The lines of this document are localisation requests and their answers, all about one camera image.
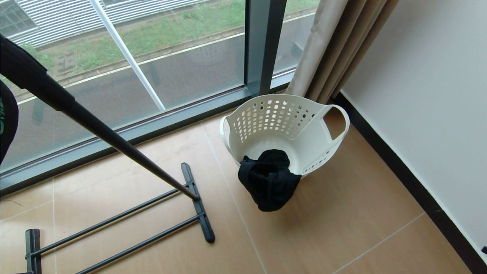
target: white plastic basket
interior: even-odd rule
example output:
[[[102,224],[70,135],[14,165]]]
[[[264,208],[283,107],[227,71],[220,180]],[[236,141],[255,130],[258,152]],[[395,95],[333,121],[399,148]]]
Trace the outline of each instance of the white plastic basket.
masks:
[[[323,117],[332,108],[345,117],[345,130],[335,139]],[[227,142],[225,120],[230,126]],[[343,108],[322,105],[295,95],[263,95],[252,98],[222,118],[220,135],[228,152],[239,163],[247,155],[258,159],[269,149],[284,150],[289,170],[306,175],[325,164],[335,153],[350,127]]]

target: grass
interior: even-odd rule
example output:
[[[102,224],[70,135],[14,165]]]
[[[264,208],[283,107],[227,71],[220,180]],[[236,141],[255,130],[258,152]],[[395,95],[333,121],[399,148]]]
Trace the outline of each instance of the grass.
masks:
[[[319,0],[289,0],[285,14],[313,8]],[[244,0],[221,0],[213,4],[197,4],[194,8],[160,17],[134,28],[120,28],[119,34],[132,55],[148,53],[211,34],[244,26]],[[32,45],[22,45],[48,70],[53,69],[54,60],[76,52],[76,72],[83,72],[111,64],[124,57],[115,42],[108,35],[96,39],[81,39],[71,46],[53,47],[38,52]]]

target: basket handle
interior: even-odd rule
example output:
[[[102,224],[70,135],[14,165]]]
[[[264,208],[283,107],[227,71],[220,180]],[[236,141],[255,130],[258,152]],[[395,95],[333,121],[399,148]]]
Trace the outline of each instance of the basket handle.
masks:
[[[341,114],[343,115],[343,118],[345,118],[345,129],[343,130],[342,133],[340,133],[340,135],[338,135],[338,137],[336,137],[334,140],[332,140],[332,144],[333,144],[333,146],[335,146],[335,145],[339,145],[343,141],[343,139],[345,138],[345,135],[347,134],[348,130],[350,129],[350,118],[348,117],[347,112],[342,107],[340,107],[339,105],[325,105],[321,111],[323,113],[323,115],[322,116],[320,115],[322,119],[323,119],[323,117],[325,117],[325,115],[328,113],[328,111],[330,111],[330,109],[332,109],[332,107],[340,110]]]
[[[224,116],[222,118],[222,120],[220,121],[220,137],[222,138],[223,144],[225,144],[225,147],[228,150],[228,153],[230,153],[230,155],[232,155],[232,152],[230,151],[230,146],[228,145],[228,142],[226,141],[226,137],[225,137],[224,126],[225,126],[226,118],[227,118],[227,116]]]

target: tile floor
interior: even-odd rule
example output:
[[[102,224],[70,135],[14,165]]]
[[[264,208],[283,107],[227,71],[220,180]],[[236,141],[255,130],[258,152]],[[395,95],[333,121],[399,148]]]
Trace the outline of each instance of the tile floor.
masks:
[[[469,273],[413,197],[351,127],[333,158],[304,178],[279,211],[264,213],[237,178],[219,136],[222,115],[138,148],[180,181],[190,164],[216,235],[179,231],[98,273]],[[343,120],[327,115],[332,133]],[[0,273],[26,271],[24,231],[41,246],[98,223],[171,187],[116,154],[0,202]],[[44,274],[76,273],[194,215],[176,195],[43,255]]]

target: road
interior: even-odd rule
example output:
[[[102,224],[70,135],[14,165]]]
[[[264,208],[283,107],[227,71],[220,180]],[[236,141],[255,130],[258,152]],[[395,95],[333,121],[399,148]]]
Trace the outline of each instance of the road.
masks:
[[[311,29],[312,23],[313,16],[310,15],[283,24],[276,68],[285,69],[297,64],[300,50],[295,45],[296,39],[302,37],[303,29]],[[243,84],[244,36],[232,36],[154,59],[141,64],[140,68],[166,109],[184,105]],[[66,89],[112,128],[159,113],[130,68],[100,75]],[[25,100],[19,103],[19,127],[0,173],[91,137],[90,132],[39,99]]]

